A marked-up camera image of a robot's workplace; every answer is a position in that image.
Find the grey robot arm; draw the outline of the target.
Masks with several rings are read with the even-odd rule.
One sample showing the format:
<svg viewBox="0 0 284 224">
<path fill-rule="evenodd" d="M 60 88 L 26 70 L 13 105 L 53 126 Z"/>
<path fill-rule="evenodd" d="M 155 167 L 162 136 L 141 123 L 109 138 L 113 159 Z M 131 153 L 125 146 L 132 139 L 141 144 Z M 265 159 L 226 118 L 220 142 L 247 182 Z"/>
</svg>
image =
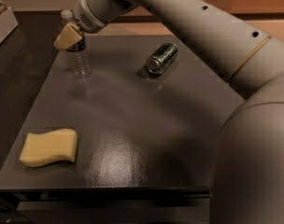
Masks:
<svg viewBox="0 0 284 224">
<path fill-rule="evenodd" d="M 54 45 L 68 49 L 137 6 L 245 100 L 220 130 L 210 224 L 284 224 L 284 42 L 203 0 L 79 0 Z"/>
</svg>

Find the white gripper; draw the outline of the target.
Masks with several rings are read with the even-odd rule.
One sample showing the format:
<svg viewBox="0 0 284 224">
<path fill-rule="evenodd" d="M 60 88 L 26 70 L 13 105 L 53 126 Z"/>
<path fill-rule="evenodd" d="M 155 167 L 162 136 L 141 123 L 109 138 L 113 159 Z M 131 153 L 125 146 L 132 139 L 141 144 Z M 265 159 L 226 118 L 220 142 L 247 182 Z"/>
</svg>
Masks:
<svg viewBox="0 0 284 224">
<path fill-rule="evenodd" d="M 89 34 L 98 33 L 106 24 L 96 18 L 90 11 L 86 0 L 78 0 L 73 7 L 75 20 Z M 69 22 L 58 34 L 53 45 L 58 50 L 66 50 L 77 44 L 83 38 L 78 26 Z"/>
</svg>

